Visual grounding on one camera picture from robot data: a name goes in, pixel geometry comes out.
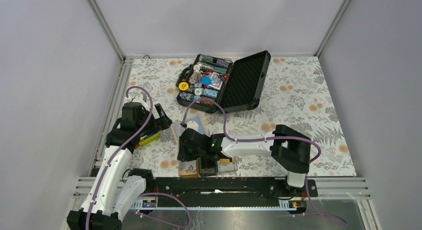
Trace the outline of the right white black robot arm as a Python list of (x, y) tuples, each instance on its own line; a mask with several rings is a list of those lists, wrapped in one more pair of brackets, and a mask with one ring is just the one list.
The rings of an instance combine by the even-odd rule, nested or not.
[(226, 132), (208, 136), (187, 128), (179, 136), (177, 159), (188, 162), (198, 158), (218, 161), (241, 155), (271, 156), (287, 171), (287, 193), (298, 196), (305, 190), (312, 145), (308, 137), (282, 124), (274, 131), (238, 136)]

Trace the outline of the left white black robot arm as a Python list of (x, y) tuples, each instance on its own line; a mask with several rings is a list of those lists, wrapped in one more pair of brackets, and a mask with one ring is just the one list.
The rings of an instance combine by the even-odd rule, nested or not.
[(142, 103), (128, 102), (122, 107), (106, 136), (103, 162), (86, 199), (77, 211), (68, 213), (66, 222), (72, 230), (120, 230), (122, 221), (135, 199), (154, 191), (152, 172), (133, 169), (118, 191), (126, 165), (144, 136), (168, 129), (172, 121), (160, 104), (155, 104), (158, 118)]

